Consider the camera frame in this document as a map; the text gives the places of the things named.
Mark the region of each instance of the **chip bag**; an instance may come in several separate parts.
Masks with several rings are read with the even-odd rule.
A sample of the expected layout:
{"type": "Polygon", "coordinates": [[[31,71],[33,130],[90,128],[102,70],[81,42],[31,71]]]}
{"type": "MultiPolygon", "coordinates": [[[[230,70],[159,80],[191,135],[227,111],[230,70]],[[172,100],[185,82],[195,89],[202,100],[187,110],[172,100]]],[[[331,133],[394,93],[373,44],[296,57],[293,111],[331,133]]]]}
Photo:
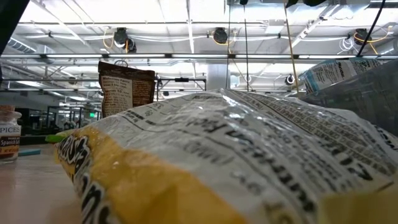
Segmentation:
{"type": "Polygon", "coordinates": [[[394,185],[392,142],[350,111],[218,90],[123,111],[56,147],[83,223],[316,223],[326,195],[394,185]]]}

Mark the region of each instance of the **electrical cable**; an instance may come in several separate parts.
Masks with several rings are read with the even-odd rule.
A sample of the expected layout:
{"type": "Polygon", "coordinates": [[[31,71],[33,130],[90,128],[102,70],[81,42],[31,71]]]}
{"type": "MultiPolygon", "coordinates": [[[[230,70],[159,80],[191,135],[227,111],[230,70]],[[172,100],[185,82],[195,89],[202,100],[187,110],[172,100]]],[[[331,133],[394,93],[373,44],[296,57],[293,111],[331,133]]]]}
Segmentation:
{"type": "Polygon", "coordinates": [[[370,45],[370,46],[371,46],[371,48],[373,49],[374,53],[378,55],[378,53],[377,53],[376,49],[373,47],[373,44],[372,44],[372,43],[369,43],[369,45],[370,45]]]}
{"type": "Polygon", "coordinates": [[[246,5],[243,5],[243,14],[244,14],[244,37],[246,39],[246,83],[248,84],[247,88],[249,91],[249,52],[248,52],[248,26],[246,24],[246,5]]]}
{"type": "MultiPolygon", "coordinates": [[[[380,38],[380,39],[377,39],[377,40],[368,40],[368,43],[375,43],[375,42],[378,42],[378,41],[380,41],[380,40],[384,40],[384,39],[387,38],[387,36],[389,35],[389,32],[390,32],[390,27],[388,27],[387,34],[386,34],[384,37],[382,37],[382,38],[380,38]]],[[[358,37],[356,36],[356,34],[358,34],[358,33],[356,32],[356,33],[354,34],[354,38],[357,39],[357,40],[359,40],[359,41],[364,42],[364,40],[358,38],[358,37]]]]}
{"type": "Polygon", "coordinates": [[[105,46],[107,49],[111,49],[111,48],[113,47],[113,42],[114,42],[114,34],[112,35],[112,44],[111,44],[111,46],[106,45],[105,39],[103,39],[104,46],[105,46]]]}
{"type": "MultiPolygon", "coordinates": [[[[236,66],[236,68],[238,69],[239,74],[242,76],[243,80],[247,81],[246,78],[245,78],[245,76],[242,74],[241,70],[239,69],[238,64],[236,64],[236,62],[235,62],[235,60],[234,60],[233,58],[232,58],[232,61],[234,62],[235,66],[236,66]]],[[[250,87],[251,91],[254,91],[254,90],[253,90],[253,87],[252,87],[250,84],[249,84],[249,87],[250,87]]]]}
{"type": "MultiPolygon", "coordinates": [[[[228,18],[228,33],[230,33],[231,30],[231,8],[232,8],[232,3],[231,0],[229,0],[229,18],[228,18]]],[[[227,59],[226,59],[226,80],[225,80],[225,89],[228,89],[228,67],[229,67],[229,34],[228,34],[228,40],[227,40],[227,59]]]]}
{"type": "Polygon", "coordinates": [[[296,66],[294,64],[293,46],[292,46],[292,39],[290,38],[290,27],[289,27],[289,20],[287,19],[286,2],[284,3],[284,9],[285,9],[285,17],[286,17],[287,35],[289,36],[290,57],[292,58],[292,65],[293,65],[294,82],[296,84],[296,90],[297,90],[297,96],[298,96],[299,95],[299,83],[297,82],[296,66]]]}
{"type": "Polygon", "coordinates": [[[354,47],[354,41],[353,41],[351,38],[349,38],[349,39],[342,39],[342,40],[339,42],[339,47],[340,47],[340,49],[341,49],[341,52],[338,52],[338,53],[337,53],[338,55],[341,54],[341,53],[343,53],[343,52],[347,52],[347,51],[351,50],[351,49],[354,47]]]}
{"type": "Polygon", "coordinates": [[[368,40],[369,40],[369,38],[370,38],[370,36],[371,36],[371,34],[372,34],[372,31],[373,31],[373,29],[374,29],[374,26],[375,26],[376,23],[377,23],[377,20],[379,20],[381,11],[383,10],[383,7],[384,7],[385,3],[386,3],[386,0],[382,0],[382,2],[381,2],[381,4],[380,4],[379,12],[377,12],[376,17],[374,18],[373,24],[372,24],[371,28],[369,29],[369,32],[368,32],[366,38],[364,39],[363,44],[362,44],[361,48],[359,49],[358,54],[356,55],[357,57],[360,57],[360,56],[361,56],[361,53],[362,53],[363,49],[365,48],[365,45],[367,44],[367,42],[368,42],[368,40]]]}

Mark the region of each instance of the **pole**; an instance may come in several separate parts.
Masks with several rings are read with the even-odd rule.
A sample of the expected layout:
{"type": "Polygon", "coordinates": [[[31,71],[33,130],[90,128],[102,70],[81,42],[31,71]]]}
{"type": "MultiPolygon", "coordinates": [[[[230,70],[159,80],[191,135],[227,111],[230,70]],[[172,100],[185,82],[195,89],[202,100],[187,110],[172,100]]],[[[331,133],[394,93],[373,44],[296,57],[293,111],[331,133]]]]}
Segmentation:
{"type": "Polygon", "coordinates": [[[159,81],[156,82],[156,102],[159,101],[159,81]]]}
{"type": "Polygon", "coordinates": [[[49,127],[50,106],[47,107],[47,115],[45,117],[45,126],[49,127]]]}
{"type": "Polygon", "coordinates": [[[82,108],[79,109],[79,128],[81,127],[81,110],[82,108]]]}

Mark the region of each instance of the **ceiling beam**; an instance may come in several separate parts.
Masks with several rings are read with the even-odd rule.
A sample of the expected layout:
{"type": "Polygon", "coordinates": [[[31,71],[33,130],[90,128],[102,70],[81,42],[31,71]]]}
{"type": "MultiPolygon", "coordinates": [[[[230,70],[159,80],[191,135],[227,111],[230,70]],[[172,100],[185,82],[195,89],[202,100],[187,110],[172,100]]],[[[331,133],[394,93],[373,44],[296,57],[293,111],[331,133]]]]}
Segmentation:
{"type": "MultiPolygon", "coordinates": [[[[333,12],[336,8],[336,5],[327,6],[324,9],[317,19],[312,23],[308,24],[294,39],[292,40],[292,48],[294,48],[297,44],[299,44],[309,33],[311,33],[318,25],[320,25],[323,21],[326,21],[329,14],[333,12]]],[[[281,51],[281,54],[288,54],[290,52],[290,46],[287,46],[285,50],[281,51]]]]}
{"type": "Polygon", "coordinates": [[[41,2],[37,2],[36,0],[30,0],[32,3],[34,3],[36,6],[38,6],[39,8],[41,8],[43,11],[47,12],[48,14],[50,14],[55,20],[58,21],[58,24],[60,26],[62,26],[65,30],[67,30],[71,35],[73,35],[74,37],[76,37],[78,40],[80,40],[81,43],[83,43],[85,46],[87,46],[88,48],[90,48],[91,50],[93,50],[94,52],[97,52],[97,50],[95,50],[88,42],[86,42],[85,40],[83,40],[77,33],[75,33],[73,30],[71,30],[71,28],[69,28],[67,25],[65,25],[65,23],[59,19],[56,15],[52,14],[52,12],[50,12],[43,3],[41,2]]]}
{"type": "MultiPolygon", "coordinates": [[[[81,23],[79,22],[65,22],[64,23],[68,27],[80,27],[81,23]]],[[[266,27],[267,24],[263,22],[247,22],[248,27],[256,26],[264,26],[266,27]]],[[[58,26],[59,23],[56,22],[20,22],[18,26],[58,26]]],[[[186,21],[181,22],[96,22],[95,24],[85,24],[86,26],[92,27],[134,27],[134,26],[185,26],[187,25],[186,21]]],[[[192,25],[213,25],[213,26],[228,26],[228,22],[192,22],[192,25]]],[[[244,27],[243,22],[231,22],[231,26],[240,26],[244,27]]]]}

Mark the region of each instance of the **spice jar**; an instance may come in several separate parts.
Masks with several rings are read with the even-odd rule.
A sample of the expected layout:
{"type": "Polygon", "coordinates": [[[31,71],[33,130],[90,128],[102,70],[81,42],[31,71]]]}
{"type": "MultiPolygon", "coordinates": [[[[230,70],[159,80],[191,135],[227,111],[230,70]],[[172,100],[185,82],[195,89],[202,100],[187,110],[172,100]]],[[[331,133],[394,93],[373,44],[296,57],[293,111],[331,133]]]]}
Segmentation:
{"type": "Polygon", "coordinates": [[[21,126],[17,119],[22,115],[14,106],[0,105],[0,164],[13,162],[18,158],[21,126]]]}

